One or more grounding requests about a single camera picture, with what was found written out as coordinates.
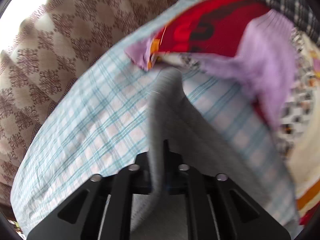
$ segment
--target screw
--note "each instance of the screw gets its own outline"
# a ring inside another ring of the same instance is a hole
[[[91,176],[90,180],[93,182],[100,181],[102,179],[102,176],[100,174],[94,174]]]
[[[180,164],[180,165],[178,166],[178,169],[179,169],[179,171],[187,171],[187,170],[190,169],[190,167],[189,167],[189,165],[187,165],[187,164]]]
[[[131,164],[128,169],[129,171],[137,171],[138,169],[140,169],[140,166],[137,164]]]
[[[226,181],[228,179],[228,176],[224,173],[219,173],[217,176],[216,176],[217,180],[219,181]]]

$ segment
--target gray cloth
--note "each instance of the gray cloth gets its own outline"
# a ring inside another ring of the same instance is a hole
[[[226,173],[261,206],[267,204],[270,198],[255,174],[186,98],[179,70],[167,68],[159,74],[149,98],[148,125],[153,191],[134,196],[132,229],[150,217],[132,233],[132,239],[188,239],[184,201],[163,190],[165,139],[170,151],[181,154],[185,163],[210,176]],[[173,230],[170,237],[164,232],[168,229]]]

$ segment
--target red cloth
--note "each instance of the red cloth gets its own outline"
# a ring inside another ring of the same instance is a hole
[[[256,114],[261,118],[261,120],[269,127],[267,120],[265,118],[265,115],[261,109],[261,105],[259,103],[259,100],[255,100],[254,102],[252,102],[252,107],[254,109],[254,111],[256,112]]]
[[[310,219],[312,218],[312,216],[315,214],[317,208],[320,206],[320,202],[315,205],[312,209],[310,209],[305,215],[304,217],[302,217],[300,219],[300,225],[306,225],[309,223]]]
[[[159,52],[202,52],[234,57],[247,24],[270,10],[253,0],[205,0],[155,37]]]

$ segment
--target black metal bracket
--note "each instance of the black metal bracket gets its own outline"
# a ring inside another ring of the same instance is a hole
[[[151,193],[147,152],[118,174],[94,174],[28,240],[130,239],[133,194]],[[202,175],[164,141],[165,189],[186,197],[189,240],[289,240],[289,233],[226,174]],[[108,196],[111,195],[104,214]]]

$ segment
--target lavender cloth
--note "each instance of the lavender cloth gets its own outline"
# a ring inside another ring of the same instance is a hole
[[[247,25],[234,57],[204,53],[188,56],[199,61],[200,69],[209,75],[236,79],[247,97],[259,99],[269,126],[276,130],[296,71],[296,52],[290,44],[293,27],[290,20],[272,9]],[[125,50],[142,69],[148,65],[156,33]]]

